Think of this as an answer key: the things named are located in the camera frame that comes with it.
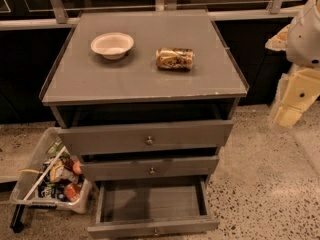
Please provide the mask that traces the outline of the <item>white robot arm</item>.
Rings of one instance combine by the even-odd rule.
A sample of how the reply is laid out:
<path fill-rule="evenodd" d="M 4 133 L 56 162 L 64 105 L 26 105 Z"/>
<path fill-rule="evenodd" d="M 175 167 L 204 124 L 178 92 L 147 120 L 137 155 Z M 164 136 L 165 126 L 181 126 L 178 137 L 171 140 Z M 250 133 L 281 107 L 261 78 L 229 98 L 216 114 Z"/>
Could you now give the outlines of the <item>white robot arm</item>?
<path fill-rule="evenodd" d="M 320 96 L 320 0 L 308 0 L 265 47 L 284 51 L 292 63 L 277 86 L 271 122 L 292 128 Z"/>

